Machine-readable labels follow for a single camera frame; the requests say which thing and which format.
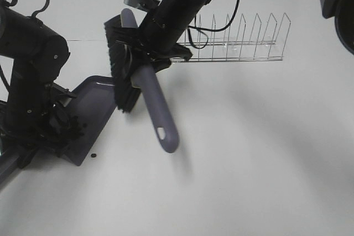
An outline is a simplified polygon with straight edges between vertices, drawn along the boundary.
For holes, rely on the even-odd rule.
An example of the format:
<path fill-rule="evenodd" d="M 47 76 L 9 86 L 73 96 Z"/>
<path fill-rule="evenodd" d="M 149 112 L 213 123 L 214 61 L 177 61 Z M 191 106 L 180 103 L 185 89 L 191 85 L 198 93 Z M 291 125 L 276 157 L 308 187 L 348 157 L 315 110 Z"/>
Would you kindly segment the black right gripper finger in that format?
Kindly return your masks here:
<path fill-rule="evenodd" d="M 117 51 L 120 45 L 126 45 L 136 51 L 146 51 L 139 28 L 118 27 L 114 25 L 110 27 L 110 32 L 111 54 Z"/>
<path fill-rule="evenodd" d="M 192 57 L 192 52 L 189 48 L 180 44 L 175 44 L 171 50 L 167 52 L 157 52 L 157 57 L 154 62 L 155 73 L 168 69 L 172 64 L 172 58 L 189 61 Z"/>

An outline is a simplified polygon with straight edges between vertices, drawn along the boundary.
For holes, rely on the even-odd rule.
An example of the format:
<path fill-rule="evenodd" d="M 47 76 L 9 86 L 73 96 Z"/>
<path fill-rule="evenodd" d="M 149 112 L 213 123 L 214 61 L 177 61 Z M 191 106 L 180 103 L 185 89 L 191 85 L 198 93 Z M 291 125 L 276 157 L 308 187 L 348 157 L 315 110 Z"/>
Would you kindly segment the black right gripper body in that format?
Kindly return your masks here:
<path fill-rule="evenodd" d="M 148 51 L 166 55 L 204 4 L 205 0 L 162 0 L 139 26 Z"/>

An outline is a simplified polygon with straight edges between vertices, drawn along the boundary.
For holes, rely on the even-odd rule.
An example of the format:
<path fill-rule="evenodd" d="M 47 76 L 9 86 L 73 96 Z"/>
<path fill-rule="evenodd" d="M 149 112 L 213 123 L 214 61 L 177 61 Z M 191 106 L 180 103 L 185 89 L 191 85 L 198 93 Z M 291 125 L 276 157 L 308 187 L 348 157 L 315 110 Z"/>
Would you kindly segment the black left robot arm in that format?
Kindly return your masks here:
<path fill-rule="evenodd" d="M 62 155 L 83 126 L 61 102 L 76 96 L 54 82 L 70 56 L 66 40 L 35 15 L 10 7 L 1 1 L 1 55 L 13 59 L 1 138 L 23 169 L 40 149 Z"/>

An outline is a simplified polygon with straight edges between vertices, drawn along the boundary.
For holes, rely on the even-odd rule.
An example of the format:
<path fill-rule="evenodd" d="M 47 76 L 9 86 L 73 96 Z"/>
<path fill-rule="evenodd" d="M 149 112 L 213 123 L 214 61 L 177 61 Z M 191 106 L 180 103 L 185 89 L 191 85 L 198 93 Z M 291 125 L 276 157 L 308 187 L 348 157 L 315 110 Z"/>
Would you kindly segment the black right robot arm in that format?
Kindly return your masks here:
<path fill-rule="evenodd" d="M 212 0 L 124 0 L 129 7 L 106 23 L 111 70 L 123 77 L 145 64 L 166 68 L 174 57 L 189 60 L 189 49 L 179 45 L 182 33 L 199 10 Z M 353 0 L 320 0 L 322 16 L 334 18 L 339 40 L 353 51 Z M 140 26 L 128 25 L 130 8 L 146 12 Z"/>

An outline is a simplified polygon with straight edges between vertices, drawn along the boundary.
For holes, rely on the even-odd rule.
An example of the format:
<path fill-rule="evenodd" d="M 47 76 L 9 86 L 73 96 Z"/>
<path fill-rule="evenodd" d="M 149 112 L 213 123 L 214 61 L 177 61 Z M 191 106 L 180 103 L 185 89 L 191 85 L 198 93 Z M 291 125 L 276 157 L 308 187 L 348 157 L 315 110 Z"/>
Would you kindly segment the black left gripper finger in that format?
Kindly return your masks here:
<path fill-rule="evenodd" d="M 69 145 L 74 140 L 85 135 L 86 123 L 81 123 L 79 117 L 71 115 L 64 106 L 54 106 L 52 115 L 59 126 L 57 132 L 59 143 L 55 149 L 55 155 L 60 158 L 70 150 Z"/>
<path fill-rule="evenodd" d="M 24 169 L 28 166 L 35 154 L 38 152 L 38 146 L 36 144 L 30 143 L 18 143 L 17 150 L 18 150 L 18 159 L 17 159 L 17 166 L 20 169 Z"/>

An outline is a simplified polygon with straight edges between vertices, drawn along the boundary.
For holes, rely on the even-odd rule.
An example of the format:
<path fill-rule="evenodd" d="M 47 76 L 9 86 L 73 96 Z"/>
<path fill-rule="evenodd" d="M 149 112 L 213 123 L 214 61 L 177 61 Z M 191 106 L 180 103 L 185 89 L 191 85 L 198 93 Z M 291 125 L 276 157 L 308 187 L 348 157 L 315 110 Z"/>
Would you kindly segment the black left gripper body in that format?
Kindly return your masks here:
<path fill-rule="evenodd" d="M 58 124 L 53 118 L 50 90 L 54 82 L 36 76 L 13 75 L 5 111 L 5 134 L 18 143 L 57 148 Z"/>

